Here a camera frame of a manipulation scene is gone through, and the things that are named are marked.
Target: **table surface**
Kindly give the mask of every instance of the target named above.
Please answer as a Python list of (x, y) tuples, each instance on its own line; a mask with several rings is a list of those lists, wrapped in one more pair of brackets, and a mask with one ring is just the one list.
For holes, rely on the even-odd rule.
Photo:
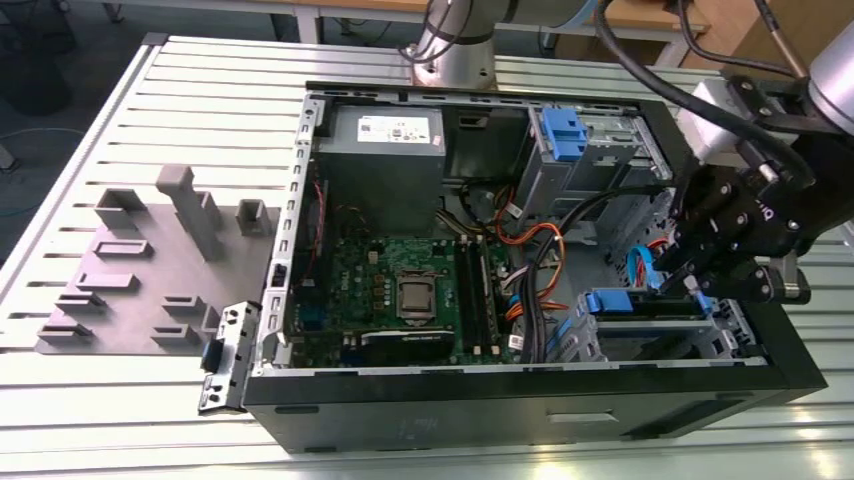
[[(502, 90), (656, 98), (610, 64), (500, 57)], [(692, 90), (712, 75), (662, 71)], [(307, 80), (409, 84), (393, 50), (173, 37), (143, 47), (0, 272), (0, 472), (93, 478), (498, 480), (854, 476), (854, 256), (837, 232), (804, 265), (814, 300), (789, 307), (831, 388), (673, 440), (291, 457), (249, 415), (198, 417), (195, 358), (50, 357), (35, 333), (101, 225), (110, 187), (155, 189), (191, 165), (219, 205), (281, 205)]]
[[(365, 8), (401, 12), (424, 12), (430, 0), (263, 0), (323, 7)], [(680, 17), (664, 10), (661, 0), (616, 0), (609, 7), (609, 21), (613, 27), (653, 28), (680, 30)], [(692, 29), (704, 32), (710, 23), (692, 4), (689, 9)]]

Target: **power supply label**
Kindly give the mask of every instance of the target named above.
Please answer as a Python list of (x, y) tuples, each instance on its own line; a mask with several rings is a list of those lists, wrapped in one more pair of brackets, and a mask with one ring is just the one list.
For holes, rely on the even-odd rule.
[(365, 116), (359, 119), (359, 142), (430, 143), (428, 117)]

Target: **ram slot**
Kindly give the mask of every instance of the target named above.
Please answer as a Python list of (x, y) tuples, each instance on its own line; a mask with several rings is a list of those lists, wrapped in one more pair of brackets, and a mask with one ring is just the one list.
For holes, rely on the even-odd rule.
[(488, 343), (490, 346), (493, 353), (498, 353), (498, 315), (496, 309), (496, 286), (493, 284), (493, 265), (490, 263), (490, 249), (486, 243), (485, 237), (478, 237), (480, 244), (480, 253), (481, 253), (481, 272), (480, 276), (484, 282), (484, 300), (485, 300), (485, 308), (486, 308), (486, 334), (488, 334)]
[(454, 245), (454, 262), (457, 267), (457, 298), (460, 303), (461, 324), (464, 328), (464, 350), (481, 350), (478, 322), (476, 321), (474, 289), (472, 285), (472, 268), (469, 267), (469, 242), (466, 240)]
[(478, 345), (481, 346), (482, 353), (488, 353), (486, 349), (489, 349), (493, 344), (493, 338), (490, 336), (490, 301), (489, 298), (485, 297), (485, 292), (488, 290), (488, 286), (484, 283), (484, 255), (481, 254), (481, 245), (477, 243), (472, 243), (469, 245), (469, 264), (470, 268), (470, 277), (472, 277), (472, 289), (473, 289), (473, 300), (474, 300), (474, 323), (478, 332)]

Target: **motherboard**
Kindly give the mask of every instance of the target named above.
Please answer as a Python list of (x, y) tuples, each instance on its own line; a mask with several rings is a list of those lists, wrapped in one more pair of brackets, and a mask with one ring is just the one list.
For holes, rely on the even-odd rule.
[(298, 307), (297, 365), (513, 363), (496, 290), (506, 264), (484, 238), (341, 239), (326, 303)]

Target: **gray 3d-printed holder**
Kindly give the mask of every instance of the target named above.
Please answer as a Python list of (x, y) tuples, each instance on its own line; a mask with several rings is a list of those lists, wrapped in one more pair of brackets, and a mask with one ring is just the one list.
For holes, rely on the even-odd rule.
[(163, 168), (158, 188), (171, 205), (146, 205), (134, 190), (105, 192), (95, 208), (105, 226), (38, 352), (198, 355), (223, 308), (261, 299), (279, 209), (255, 199), (218, 207), (191, 182), (189, 167)]

